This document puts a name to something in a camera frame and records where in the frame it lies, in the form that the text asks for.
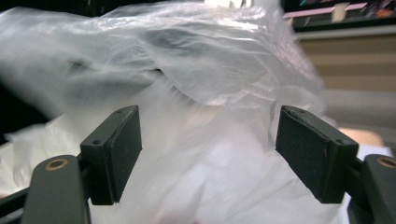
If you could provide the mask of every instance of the clear plastic bag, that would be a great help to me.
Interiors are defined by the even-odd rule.
[[[322,83],[280,15],[196,3],[93,19],[12,9],[0,15],[0,78],[64,114],[54,126],[73,143],[139,105],[143,151],[120,204],[92,206],[93,223],[338,223],[338,206],[318,203],[274,151],[282,105],[324,110]],[[14,135],[15,153],[44,160],[51,132],[39,133],[42,144]],[[35,166],[26,160],[14,174]]]

